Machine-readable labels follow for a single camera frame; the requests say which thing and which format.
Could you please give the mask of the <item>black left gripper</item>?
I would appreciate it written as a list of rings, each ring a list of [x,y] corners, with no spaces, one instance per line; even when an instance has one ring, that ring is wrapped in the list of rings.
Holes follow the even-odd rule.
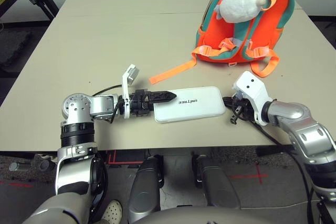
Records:
[[[144,116],[152,111],[152,103],[170,102],[176,98],[176,94],[170,91],[135,90],[130,94],[130,113],[135,116]]]

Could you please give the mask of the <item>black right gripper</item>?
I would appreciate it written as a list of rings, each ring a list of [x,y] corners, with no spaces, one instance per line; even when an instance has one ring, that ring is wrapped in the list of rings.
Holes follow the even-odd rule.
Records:
[[[234,115],[230,118],[231,124],[237,124],[237,120],[254,122],[254,109],[248,99],[223,97],[225,107],[233,109]]]

